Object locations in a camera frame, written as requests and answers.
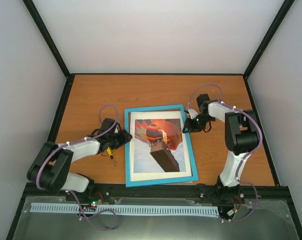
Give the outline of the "yellow handled screwdriver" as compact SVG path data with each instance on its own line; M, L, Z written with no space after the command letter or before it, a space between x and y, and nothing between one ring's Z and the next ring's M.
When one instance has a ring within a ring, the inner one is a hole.
M116 163L115 163L114 156L113 156L113 150L110 147L108 147L106 149L106 151L107 151L108 157L111 159L114 167L116 167Z

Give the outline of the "blue picture frame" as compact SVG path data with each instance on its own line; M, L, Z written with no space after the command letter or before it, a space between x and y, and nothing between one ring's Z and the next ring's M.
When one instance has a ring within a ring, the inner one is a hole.
M190 183L199 179L183 105L124 110L126 187Z

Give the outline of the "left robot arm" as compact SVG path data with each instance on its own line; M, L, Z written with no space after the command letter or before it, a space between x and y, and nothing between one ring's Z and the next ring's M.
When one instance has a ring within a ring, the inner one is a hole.
M83 139L61 144L44 143L27 172L27 179L40 190L52 193L75 191L83 201L90 201L95 195L95 189L90 186L94 182L82 174L71 173L71 163L106 150L116 150L131 139L132 136L121 128L118 121L106 118L100 128Z

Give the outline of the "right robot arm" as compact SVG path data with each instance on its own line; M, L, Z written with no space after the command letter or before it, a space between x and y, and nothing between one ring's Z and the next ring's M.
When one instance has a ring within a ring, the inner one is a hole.
M224 139L228 149L222 173L217 177L214 197L218 201L231 199L239 193L241 174L250 156L262 145L262 132L253 110L241 110L221 100L211 100L207 94L196 99L199 112L186 108L183 133L209 132L211 123L224 123Z

